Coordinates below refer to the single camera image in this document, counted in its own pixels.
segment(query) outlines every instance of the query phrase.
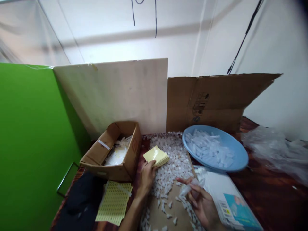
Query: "printed symbol on cardboard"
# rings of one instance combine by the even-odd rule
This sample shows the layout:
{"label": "printed symbol on cardboard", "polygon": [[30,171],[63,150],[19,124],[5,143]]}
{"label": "printed symbol on cardboard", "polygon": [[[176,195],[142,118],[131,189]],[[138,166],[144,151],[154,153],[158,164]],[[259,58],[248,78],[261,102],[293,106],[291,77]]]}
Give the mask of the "printed symbol on cardboard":
{"label": "printed symbol on cardboard", "polygon": [[199,122],[199,121],[200,121],[200,117],[199,117],[199,116],[195,116],[195,117],[193,118],[193,120],[194,120],[195,122]]}
{"label": "printed symbol on cardboard", "polygon": [[202,112],[203,112],[202,110],[193,110],[192,114],[195,115],[195,116],[198,116],[198,115],[201,116]]}
{"label": "printed symbol on cardboard", "polygon": [[204,110],[206,105],[206,101],[196,101],[195,105],[193,106],[193,110]]}
{"label": "printed symbol on cardboard", "polygon": [[136,153],[138,148],[138,142],[136,141],[136,138],[133,140],[133,152]]}
{"label": "printed symbol on cardboard", "polygon": [[207,100],[209,96],[208,93],[201,92],[198,94],[197,100]]}

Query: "white wall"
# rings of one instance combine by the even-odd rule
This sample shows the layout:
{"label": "white wall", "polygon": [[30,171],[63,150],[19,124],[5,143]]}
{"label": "white wall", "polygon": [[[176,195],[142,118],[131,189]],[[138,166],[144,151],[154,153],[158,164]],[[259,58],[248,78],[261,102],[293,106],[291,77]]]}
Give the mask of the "white wall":
{"label": "white wall", "polygon": [[[258,0],[39,0],[70,63],[168,58],[168,76],[226,74]],[[284,73],[244,112],[308,140],[307,27],[293,0],[265,0],[233,73]]]}
{"label": "white wall", "polygon": [[270,0],[247,40],[237,73],[284,73],[244,115],[291,140],[308,140],[308,25],[294,1]]}
{"label": "white wall", "polygon": [[70,64],[37,1],[0,2],[0,62]]}
{"label": "white wall", "polygon": [[258,0],[157,0],[157,38],[154,0],[133,0],[136,26],[130,0],[40,2],[72,64],[167,57],[175,77],[225,74]]}

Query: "green wall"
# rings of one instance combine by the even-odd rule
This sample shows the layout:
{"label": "green wall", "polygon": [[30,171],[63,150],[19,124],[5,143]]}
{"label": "green wall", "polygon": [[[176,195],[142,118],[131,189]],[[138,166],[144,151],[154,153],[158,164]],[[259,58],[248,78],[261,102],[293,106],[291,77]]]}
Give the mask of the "green wall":
{"label": "green wall", "polygon": [[90,137],[52,69],[0,63],[0,122],[1,229],[49,230]]}

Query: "black cloth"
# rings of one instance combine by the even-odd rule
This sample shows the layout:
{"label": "black cloth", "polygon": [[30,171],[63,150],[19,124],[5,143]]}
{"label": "black cloth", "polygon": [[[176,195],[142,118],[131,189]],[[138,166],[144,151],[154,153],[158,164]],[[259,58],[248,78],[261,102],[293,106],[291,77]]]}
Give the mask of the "black cloth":
{"label": "black cloth", "polygon": [[85,172],[71,187],[54,230],[91,231],[106,182],[107,180]]}

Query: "yellow sticky note pad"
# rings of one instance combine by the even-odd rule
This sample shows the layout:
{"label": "yellow sticky note pad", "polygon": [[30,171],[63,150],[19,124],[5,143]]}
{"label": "yellow sticky note pad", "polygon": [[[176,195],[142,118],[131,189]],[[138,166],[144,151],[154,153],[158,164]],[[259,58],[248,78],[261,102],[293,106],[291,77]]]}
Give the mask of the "yellow sticky note pad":
{"label": "yellow sticky note pad", "polygon": [[119,184],[109,181],[95,221],[108,221],[119,226],[125,216],[127,202],[130,197],[128,193],[131,193],[132,189],[130,183]]}
{"label": "yellow sticky note pad", "polygon": [[165,152],[160,150],[159,147],[157,147],[157,145],[153,147],[150,151],[145,153],[143,157],[147,162],[156,160],[154,167],[156,166],[160,167],[170,160],[170,157]]}

